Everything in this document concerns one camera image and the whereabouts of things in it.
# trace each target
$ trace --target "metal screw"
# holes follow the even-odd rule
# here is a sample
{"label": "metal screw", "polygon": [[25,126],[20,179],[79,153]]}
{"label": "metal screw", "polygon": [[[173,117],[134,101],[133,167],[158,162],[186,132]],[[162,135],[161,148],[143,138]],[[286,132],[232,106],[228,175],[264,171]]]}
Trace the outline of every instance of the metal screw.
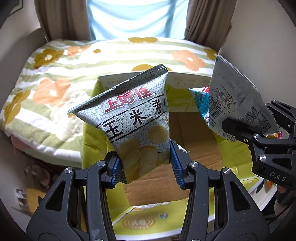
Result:
{"label": "metal screw", "polygon": [[104,165],[106,164],[106,162],[105,162],[105,161],[98,161],[96,164],[97,164],[99,167],[102,167],[102,166],[104,166]]}
{"label": "metal screw", "polygon": [[231,173],[231,170],[229,168],[223,168],[223,172],[225,174],[229,174],[229,173]]}
{"label": "metal screw", "polygon": [[72,171],[73,171],[73,168],[71,168],[71,167],[67,167],[65,169],[65,173],[71,173]]}
{"label": "metal screw", "polygon": [[260,161],[265,161],[265,160],[266,160],[266,156],[265,156],[264,154],[261,154],[261,155],[259,156],[259,160],[260,160]]}
{"label": "metal screw", "polygon": [[189,163],[189,165],[192,166],[192,167],[197,167],[198,166],[198,162],[197,161],[191,161]]}

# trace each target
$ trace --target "bed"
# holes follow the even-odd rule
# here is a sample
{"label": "bed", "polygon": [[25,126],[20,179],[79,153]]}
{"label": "bed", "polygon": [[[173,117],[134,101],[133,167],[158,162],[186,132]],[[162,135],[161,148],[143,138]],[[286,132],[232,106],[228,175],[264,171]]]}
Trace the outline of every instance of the bed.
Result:
{"label": "bed", "polygon": [[211,76],[216,56],[204,46],[169,38],[57,39],[40,45],[31,50],[11,94],[2,100],[0,128],[16,153],[73,167],[81,167],[83,121],[67,111],[90,97],[97,77],[161,63],[169,71]]}

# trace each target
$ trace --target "sheer blue curtain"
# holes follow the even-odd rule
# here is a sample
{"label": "sheer blue curtain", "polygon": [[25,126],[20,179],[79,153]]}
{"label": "sheer blue curtain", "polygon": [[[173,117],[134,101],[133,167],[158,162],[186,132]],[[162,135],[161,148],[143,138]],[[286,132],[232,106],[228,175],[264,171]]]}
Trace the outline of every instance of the sheer blue curtain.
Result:
{"label": "sheer blue curtain", "polygon": [[93,40],[119,37],[183,39],[189,0],[88,0]]}

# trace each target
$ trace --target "open box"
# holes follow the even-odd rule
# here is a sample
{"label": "open box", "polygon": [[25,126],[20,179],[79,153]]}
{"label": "open box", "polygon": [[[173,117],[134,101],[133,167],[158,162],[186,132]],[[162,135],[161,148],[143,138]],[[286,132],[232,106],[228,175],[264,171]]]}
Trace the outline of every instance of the open box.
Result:
{"label": "open box", "polygon": [[[134,72],[112,75],[109,76],[109,80],[114,79],[112,81],[114,86],[118,81],[122,82],[137,74]],[[169,80],[175,80],[176,76],[179,83],[199,78],[193,74],[177,73]],[[197,86],[190,87],[200,87],[198,86],[200,81],[191,81],[191,83],[196,83]],[[112,86],[104,82],[104,77],[99,77],[93,96],[110,87]],[[187,84],[183,83],[182,88],[178,89],[167,82],[166,91],[170,110],[170,138],[190,151],[192,160],[207,168],[221,170],[223,167],[229,167],[249,193],[253,192],[263,179],[251,171],[252,159],[248,146],[221,138],[207,127],[198,112],[186,112],[191,110],[190,106],[194,104],[194,100],[190,100],[192,97]],[[83,134],[83,168],[103,160],[107,152],[114,150],[105,134],[95,127],[85,123]],[[170,164],[161,165],[128,185],[119,183],[114,189],[107,189],[106,194],[111,221],[118,240],[150,240],[164,237],[169,237],[169,240],[178,239],[176,235],[181,232],[183,226],[189,191],[181,190],[177,185]],[[210,189],[209,207],[209,221],[211,221],[214,219],[213,188]]]}

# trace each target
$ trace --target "chip bag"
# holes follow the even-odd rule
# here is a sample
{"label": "chip bag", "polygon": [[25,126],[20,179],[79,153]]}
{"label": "chip bag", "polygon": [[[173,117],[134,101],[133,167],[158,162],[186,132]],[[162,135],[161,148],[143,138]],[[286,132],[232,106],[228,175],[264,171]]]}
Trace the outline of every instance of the chip bag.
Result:
{"label": "chip bag", "polygon": [[68,111],[104,131],[127,183],[169,163],[167,73],[163,64],[155,66]]}

